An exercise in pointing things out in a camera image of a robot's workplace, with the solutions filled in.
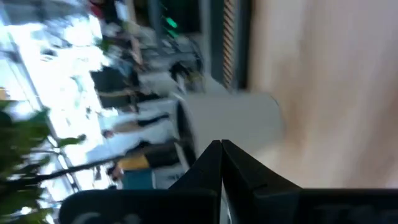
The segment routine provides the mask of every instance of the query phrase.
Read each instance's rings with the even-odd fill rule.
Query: green plant
[[[40,169],[56,154],[42,150],[51,134],[47,125],[48,109],[37,111],[27,120],[14,121],[4,109],[13,101],[0,101],[0,223],[45,223],[51,208],[39,206],[44,191],[41,183],[60,175],[42,175]],[[78,144],[85,140],[66,138],[57,141],[57,147]],[[23,207],[31,208],[28,214],[21,214]]]

